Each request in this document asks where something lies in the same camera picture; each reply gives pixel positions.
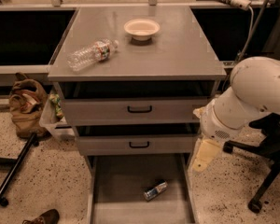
brown shoe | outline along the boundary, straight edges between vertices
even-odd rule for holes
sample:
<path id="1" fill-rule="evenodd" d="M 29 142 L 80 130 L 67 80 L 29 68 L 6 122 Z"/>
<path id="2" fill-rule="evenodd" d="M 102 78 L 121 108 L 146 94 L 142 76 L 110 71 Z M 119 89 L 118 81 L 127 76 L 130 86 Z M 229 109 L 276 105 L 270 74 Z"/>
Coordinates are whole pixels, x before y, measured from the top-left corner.
<path id="1" fill-rule="evenodd" d="M 34 220 L 24 220 L 22 224 L 57 224 L 58 220 L 58 211 L 55 209 L 51 209 Z"/>

terrazzo floor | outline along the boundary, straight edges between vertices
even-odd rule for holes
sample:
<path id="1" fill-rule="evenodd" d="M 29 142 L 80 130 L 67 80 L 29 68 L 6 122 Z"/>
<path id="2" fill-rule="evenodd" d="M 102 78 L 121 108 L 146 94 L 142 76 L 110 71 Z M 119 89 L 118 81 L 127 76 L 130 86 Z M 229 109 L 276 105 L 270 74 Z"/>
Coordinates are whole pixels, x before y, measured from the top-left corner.
<path id="1" fill-rule="evenodd" d="M 237 140 L 256 145 L 261 138 L 258 131 L 245 128 Z M 16 158 L 23 145 L 8 111 L 0 111 L 0 156 Z M 280 175 L 262 197 L 262 211 L 254 214 L 247 208 L 268 172 L 266 160 L 238 149 L 233 155 L 219 153 L 201 173 L 189 169 L 198 222 L 280 224 Z M 7 168 L 0 167 L 0 184 L 6 174 Z M 6 192 L 9 205 L 0 206 L 0 224 L 22 223 L 51 208 L 59 211 L 59 224 L 85 224 L 90 182 L 75 142 L 53 137 L 41 141 Z"/>

plastic bottle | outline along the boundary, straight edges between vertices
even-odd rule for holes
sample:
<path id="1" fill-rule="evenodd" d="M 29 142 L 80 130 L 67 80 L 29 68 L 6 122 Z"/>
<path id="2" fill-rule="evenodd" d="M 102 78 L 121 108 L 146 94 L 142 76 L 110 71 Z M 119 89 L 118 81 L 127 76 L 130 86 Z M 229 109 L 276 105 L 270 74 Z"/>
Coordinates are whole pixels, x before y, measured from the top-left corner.
<path id="1" fill-rule="evenodd" d="M 69 54 L 67 61 L 73 71 L 80 71 L 85 67 L 107 59 L 115 52 L 118 46 L 119 42 L 117 40 L 98 40 L 90 46 Z"/>

brown backpack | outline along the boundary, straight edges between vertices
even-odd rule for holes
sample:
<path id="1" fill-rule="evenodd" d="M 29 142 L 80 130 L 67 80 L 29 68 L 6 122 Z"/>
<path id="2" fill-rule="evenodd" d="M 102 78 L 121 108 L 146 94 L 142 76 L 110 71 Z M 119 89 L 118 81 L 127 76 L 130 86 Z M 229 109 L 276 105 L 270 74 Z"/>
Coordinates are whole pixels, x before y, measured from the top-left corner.
<path id="1" fill-rule="evenodd" d="M 20 138 L 29 138 L 31 133 L 38 137 L 48 135 L 48 131 L 39 126 L 39 120 L 48 99 L 42 85 L 24 74 L 16 75 L 9 95 L 9 110 L 12 122 L 16 125 L 16 133 Z"/>

cabinet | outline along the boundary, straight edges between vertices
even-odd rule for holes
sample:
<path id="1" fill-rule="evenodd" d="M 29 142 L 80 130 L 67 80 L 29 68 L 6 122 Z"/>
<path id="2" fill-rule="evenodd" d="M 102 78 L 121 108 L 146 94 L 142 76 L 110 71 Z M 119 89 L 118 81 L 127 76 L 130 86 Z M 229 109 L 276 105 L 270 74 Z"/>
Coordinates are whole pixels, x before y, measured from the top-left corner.
<path id="1" fill-rule="evenodd" d="M 134 18 L 152 19 L 161 30 L 135 44 L 123 29 Z M 103 37 L 117 39 L 118 52 L 74 73 L 66 54 Z M 207 104 L 224 77 L 187 6 L 78 11 L 49 79 L 92 172 L 89 222 L 195 222 L 187 168 L 199 120 L 192 111 Z M 158 178 L 169 188 L 147 203 L 141 194 Z"/>

